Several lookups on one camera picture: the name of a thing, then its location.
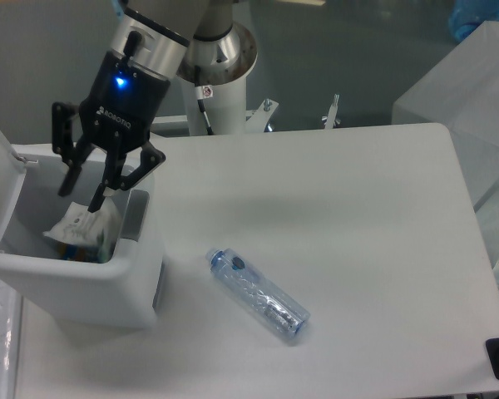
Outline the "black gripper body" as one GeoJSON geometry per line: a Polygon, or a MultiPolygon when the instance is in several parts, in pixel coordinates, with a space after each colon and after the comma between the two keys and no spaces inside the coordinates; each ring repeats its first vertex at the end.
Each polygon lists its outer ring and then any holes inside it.
{"type": "Polygon", "coordinates": [[[120,138],[121,154],[143,146],[169,87],[168,80],[123,66],[114,52],[107,52],[88,97],[79,106],[86,141],[109,150],[120,138]]]}

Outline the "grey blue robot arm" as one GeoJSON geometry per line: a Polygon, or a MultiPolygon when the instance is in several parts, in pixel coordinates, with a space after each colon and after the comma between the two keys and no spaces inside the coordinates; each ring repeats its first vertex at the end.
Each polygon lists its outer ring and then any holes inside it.
{"type": "Polygon", "coordinates": [[[232,28],[231,1],[123,1],[116,29],[88,96],[52,104],[52,150],[68,171],[58,194],[72,193],[88,156],[106,153],[88,210],[127,191],[166,156],[150,142],[151,124],[193,39],[221,39],[232,28]]]}

